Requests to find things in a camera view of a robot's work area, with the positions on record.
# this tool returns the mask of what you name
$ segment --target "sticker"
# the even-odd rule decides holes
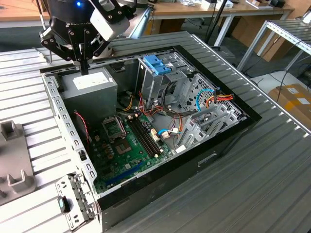
[[[289,91],[289,92],[291,92],[292,94],[298,94],[299,92],[295,89],[295,88],[287,88],[287,90]]]
[[[165,64],[165,66],[166,66],[167,68],[174,67],[172,63],[167,63],[167,64]]]
[[[301,102],[302,104],[310,104],[309,101],[307,101],[307,99],[305,98],[297,98],[299,100],[299,102]]]
[[[131,165],[126,164],[126,165],[125,165],[125,168],[126,168],[126,169],[130,169],[130,168],[131,168]]]
[[[185,147],[184,145],[181,145],[180,147],[178,147],[178,148],[176,149],[176,152],[177,152],[177,153],[180,153],[180,152],[184,151],[185,149],[186,149],[186,147]]]
[[[78,90],[85,89],[92,86],[108,83],[108,79],[102,73],[88,74],[73,79],[73,83],[76,85]]]

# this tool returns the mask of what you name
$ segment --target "desk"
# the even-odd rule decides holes
[[[297,127],[295,119],[194,35],[157,34],[117,39],[112,45],[116,55],[181,45],[262,120],[227,156],[107,233],[222,233],[229,228],[239,233],[292,229],[306,233],[310,229],[306,204],[311,200],[310,131]],[[47,65],[34,49],[0,53],[0,121],[23,124],[37,183],[35,192],[0,207],[1,233],[69,232],[54,183],[76,168],[39,74],[41,68],[63,64],[53,55],[53,63]],[[99,228],[92,221],[77,233],[99,233]]]
[[[3,3],[2,5],[6,9],[0,10],[0,28],[41,26],[37,11],[10,7]],[[235,4],[233,8],[224,9],[221,16],[226,17],[226,20],[215,42],[215,46],[221,45],[235,16],[281,15],[280,19],[286,19],[293,10],[294,9],[289,5],[285,5],[283,8],[258,10],[241,0],[241,3]],[[213,9],[208,11],[202,10],[199,4],[187,7],[178,2],[159,2],[155,4],[154,20],[212,17],[212,14]],[[44,13],[44,18],[49,20],[49,16],[46,12]]]

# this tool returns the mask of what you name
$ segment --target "metal sheet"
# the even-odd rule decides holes
[[[116,55],[178,44],[202,59],[263,119],[227,156],[109,232],[307,231],[310,210],[305,203],[310,202],[311,149],[310,136],[305,137],[305,131],[298,129],[288,115],[247,83],[245,77],[187,32],[145,36],[141,40],[119,39],[112,43]],[[48,55],[46,49],[40,50]],[[0,64],[3,62],[0,111],[4,113],[0,121],[13,119],[24,124],[38,185],[35,192],[0,207],[1,232],[69,231],[60,214],[53,183],[73,172],[75,166],[69,160],[44,86],[38,79],[38,69],[47,66],[38,58],[34,50],[0,53]],[[26,62],[27,59],[38,63]],[[60,60],[53,65],[64,63]],[[82,232],[101,232],[100,225],[93,221],[78,231]]]

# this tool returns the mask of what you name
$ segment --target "metal rack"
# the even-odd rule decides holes
[[[228,155],[109,233],[308,232],[308,129],[194,35],[158,34],[112,44],[116,55],[181,45],[263,118]],[[62,64],[53,55],[51,66]],[[38,186],[35,192],[0,207],[0,232],[69,232],[54,183],[76,167],[38,72],[44,67],[47,64],[35,50],[0,53],[0,121],[23,124]],[[84,232],[99,233],[101,226],[92,221],[77,231]]]
[[[267,47],[267,45],[269,44],[269,42],[271,41],[272,37],[275,34],[278,34],[279,36],[283,37],[284,39],[288,40],[289,42],[293,43],[296,47],[301,49],[300,52],[295,56],[295,58],[285,68],[286,70],[289,70],[289,68],[297,61],[297,59],[303,52],[306,52],[309,55],[311,55],[310,25],[304,23],[299,19],[265,21],[260,31],[256,35],[255,39],[253,40],[252,44],[245,53],[244,57],[242,58],[241,62],[239,63],[237,70],[241,71],[244,68],[254,48],[256,47],[257,43],[260,41],[262,36],[265,34],[267,29],[272,30],[272,32],[270,33],[267,40],[260,48],[258,56],[262,55],[263,51],[265,50],[265,48]]]

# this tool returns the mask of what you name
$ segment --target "blue cable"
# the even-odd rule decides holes
[[[160,130],[160,131],[158,132],[158,135],[161,135],[161,134],[163,134],[163,133],[166,132],[166,131],[168,131],[168,130]]]
[[[158,132],[158,135],[161,135],[161,134],[163,134],[163,133],[166,132],[166,131],[172,132],[171,130],[160,130],[160,131]]]
[[[214,90],[212,90],[212,89],[202,89],[202,90],[199,92],[199,94],[198,94],[198,96],[197,96],[197,98],[196,98],[196,106],[198,107],[199,111],[201,110],[200,103],[199,103],[199,98],[200,98],[202,92],[205,92],[205,91],[213,92],[213,93],[214,93]]]

